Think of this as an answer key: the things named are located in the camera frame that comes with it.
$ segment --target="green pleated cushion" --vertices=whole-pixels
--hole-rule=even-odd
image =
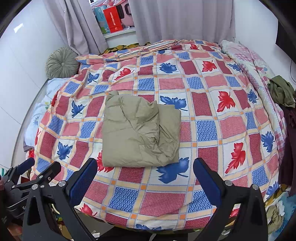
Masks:
[[[68,47],[54,51],[46,63],[47,77],[49,79],[69,78],[77,74],[79,67],[79,63],[75,60],[77,56],[78,54]]]

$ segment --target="patchwork bedspread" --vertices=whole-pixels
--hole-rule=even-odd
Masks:
[[[59,161],[53,180],[67,180],[93,157],[98,172],[76,208],[134,229],[196,229],[215,211],[192,164],[202,157],[235,185],[260,186],[277,174],[279,152],[270,118],[246,72],[215,43],[165,41],[77,58],[79,74],[58,92],[41,120],[31,179]],[[164,167],[102,165],[104,99],[109,91],[181,110],[179,162]]]

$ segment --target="gray curtain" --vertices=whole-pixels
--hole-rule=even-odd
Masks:
[[[161,39],[233,41],[233,0],[128,0],[140,45]]]
[[[43,0],[58,32],[78,54],[101,54],[107,48],[88,0]]]

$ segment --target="olive green clothing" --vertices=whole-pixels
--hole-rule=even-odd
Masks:
[[[275,103],[282,104],[287,107],[295,107],[293,98],[295,90],[292,85],[284,80],[280,75],[270,79],[270,84],[267,84],[270,95]]]
[[[119,95],[106,98],[102,127],[105,167],[159,167],[179,161],[181,111]]]

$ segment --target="olive green folded jacket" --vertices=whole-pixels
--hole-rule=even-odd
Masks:
[[[105,167],[159,167],[179,161],[181,111],[119,95],[106,98],[102,127]]]

